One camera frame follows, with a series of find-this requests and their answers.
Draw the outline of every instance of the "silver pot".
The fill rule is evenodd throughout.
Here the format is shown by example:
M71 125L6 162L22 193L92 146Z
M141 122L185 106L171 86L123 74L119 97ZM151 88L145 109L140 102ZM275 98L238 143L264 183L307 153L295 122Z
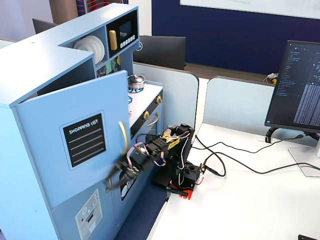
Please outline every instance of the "silver pot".
M146 75L141 73L141 76L130 75L128 76L128 87L130 89L142 89L145 86Z

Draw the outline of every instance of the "whiteboard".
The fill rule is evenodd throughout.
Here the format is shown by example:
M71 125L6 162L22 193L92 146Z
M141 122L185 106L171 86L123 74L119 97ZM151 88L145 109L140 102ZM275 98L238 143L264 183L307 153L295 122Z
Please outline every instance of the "whiteboard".
M180 0L180 4L320 19L320 0Z

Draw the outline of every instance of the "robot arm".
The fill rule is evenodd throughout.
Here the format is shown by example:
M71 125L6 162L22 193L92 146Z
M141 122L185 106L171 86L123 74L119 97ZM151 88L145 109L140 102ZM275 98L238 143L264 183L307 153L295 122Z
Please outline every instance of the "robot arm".
M105 179L107 191L119 187L155 164L165 169L163 174L167 175L173 187L167 188L168 192L181 194L185 198L188 196L190 199L202 169L202 164L195 166L187 161L194 132L195 130L186 124L174 125L167 128L162 135L153 136L149 142L135 144L125 156L116 161ZM125 171L126 177L112 183L112 176L119 170Z

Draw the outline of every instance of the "blue carpet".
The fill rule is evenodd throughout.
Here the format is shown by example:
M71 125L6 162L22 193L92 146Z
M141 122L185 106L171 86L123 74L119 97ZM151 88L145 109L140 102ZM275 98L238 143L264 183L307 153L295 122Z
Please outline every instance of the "blue carpet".
M146 240L166 196L165 189L149 180L114 240Z

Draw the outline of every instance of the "black monitor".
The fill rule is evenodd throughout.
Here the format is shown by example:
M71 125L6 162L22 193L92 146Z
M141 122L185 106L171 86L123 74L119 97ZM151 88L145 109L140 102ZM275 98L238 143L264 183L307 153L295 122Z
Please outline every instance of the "black monitor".
M186 37L140 36L142 50L133 52L133 61L171 69L185 69Z
M52 29L53 27L57 26L58 24L42 21L39 19L32 18L33 21L33 27L35 30L35 34L42 33L48 29Z
M265 126L320 133L320 43L288 41ZM290 147L297 163L320 166L320 144ZM320 171L302 166L306 176Z

